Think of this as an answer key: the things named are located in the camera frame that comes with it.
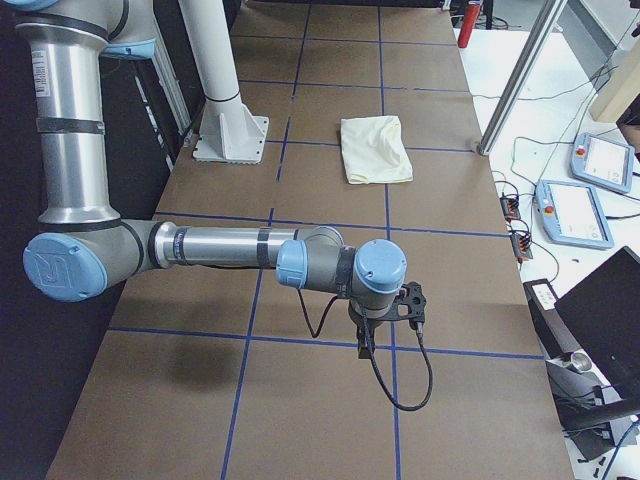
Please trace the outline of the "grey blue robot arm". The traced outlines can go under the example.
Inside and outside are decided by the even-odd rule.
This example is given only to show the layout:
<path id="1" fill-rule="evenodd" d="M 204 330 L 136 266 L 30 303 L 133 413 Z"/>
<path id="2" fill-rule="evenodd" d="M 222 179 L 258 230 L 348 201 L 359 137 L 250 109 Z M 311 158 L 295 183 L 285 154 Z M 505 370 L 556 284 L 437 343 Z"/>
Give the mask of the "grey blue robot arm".
<path id="1" fill-rule="evenodd" d="M 372 357 L 375 328 L 399 320 L 409 302 L 406 257 L 393 242 L 354 248 L 331 227 L 178 226 L 125 219 L 111 206 L 99 60 L 153 57 L 151 2 L 15 1 L 12 9 L 31 50 L 46 178 L 41 232 L 23 253 L 34 286 L 79 302 L 150 269 L 272 269 L 282 285 L 347 300 L 358 354 Z"/>

